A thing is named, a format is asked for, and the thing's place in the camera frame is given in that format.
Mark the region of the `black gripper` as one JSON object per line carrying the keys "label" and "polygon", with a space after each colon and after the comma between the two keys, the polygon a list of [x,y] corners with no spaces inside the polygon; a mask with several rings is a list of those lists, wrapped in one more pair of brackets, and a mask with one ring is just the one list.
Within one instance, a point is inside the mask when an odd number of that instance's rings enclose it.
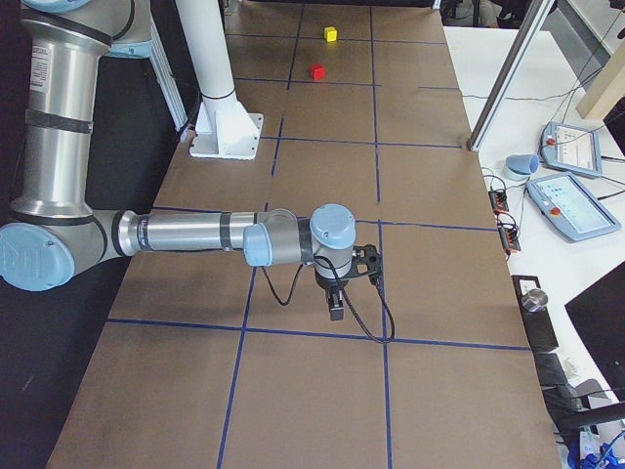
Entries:
{"label": "black gripper", "polygon": [[346,278],[327,278],[321,274],[315,274],[316,283],[324,290],[327,298],[328,312],[331,320],[344,318],[344,301],[342,291],[348,285]]}

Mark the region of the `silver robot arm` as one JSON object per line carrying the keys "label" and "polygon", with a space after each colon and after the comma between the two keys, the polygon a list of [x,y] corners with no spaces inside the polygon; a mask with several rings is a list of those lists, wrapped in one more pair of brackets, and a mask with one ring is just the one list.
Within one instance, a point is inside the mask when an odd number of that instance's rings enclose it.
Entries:
{"label": "silver robot arm", "polygon": [[241,251],[253,267],[313,266],[340,320],[355,264],[354,216],[329,203],[309,218],[270,212],[146,214],[93,210],[86,177],[100,58],[150,54],[147,1],[25,1],[32,39],[24,181],[1,230],[1,276],[26,291],[69,282],[140,252]]}

